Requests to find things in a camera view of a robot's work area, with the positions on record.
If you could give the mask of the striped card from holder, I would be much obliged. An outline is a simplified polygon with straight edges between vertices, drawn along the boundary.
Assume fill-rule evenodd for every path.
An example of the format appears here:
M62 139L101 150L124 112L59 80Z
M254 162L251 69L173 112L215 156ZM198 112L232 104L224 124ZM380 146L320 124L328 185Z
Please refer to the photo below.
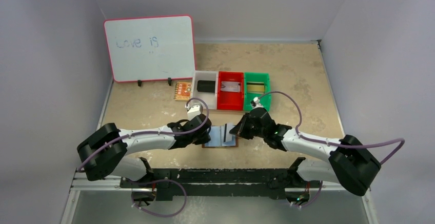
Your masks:
M233 123L226 123L220 126L221 146L222 147L236 147L237 138L230 133L230 130L234 128Z

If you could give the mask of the brown leather card holder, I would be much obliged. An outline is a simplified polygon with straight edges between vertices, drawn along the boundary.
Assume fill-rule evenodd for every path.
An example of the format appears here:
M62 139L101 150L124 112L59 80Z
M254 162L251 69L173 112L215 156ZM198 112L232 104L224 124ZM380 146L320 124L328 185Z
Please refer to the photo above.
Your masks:
M236 148L238 147L238 138L236 147L222 147L221 146L221 136L220 136L220 126L212 126L209 132L210 141L203 144L202 148Z

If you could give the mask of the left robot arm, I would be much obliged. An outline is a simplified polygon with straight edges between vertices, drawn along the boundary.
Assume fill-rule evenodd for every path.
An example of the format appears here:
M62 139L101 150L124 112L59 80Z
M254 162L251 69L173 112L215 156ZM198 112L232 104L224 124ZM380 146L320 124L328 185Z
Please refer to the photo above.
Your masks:
M130 154L205 144L210 141L211 125L204 114L145 130L119 129L115 123L107 123L78 145L81 165L77 171L85 173L89 181L116 175L133 180L141 188L148 187L153 181L148 161L129 158Z

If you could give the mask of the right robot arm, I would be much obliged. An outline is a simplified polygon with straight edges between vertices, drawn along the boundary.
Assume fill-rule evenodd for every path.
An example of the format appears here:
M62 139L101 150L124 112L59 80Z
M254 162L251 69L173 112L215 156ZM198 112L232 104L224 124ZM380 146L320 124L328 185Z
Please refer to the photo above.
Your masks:
M230 134L243 139L259 137L271 148L298 152L313 159L298 158L288 172L289 182L296 187L307 181L326 181L340 184L348 192L363 196L381 169L380 162L354 136L327 139L325 144L314 136L295 128L277 124L264 108L255 108L242 116Z

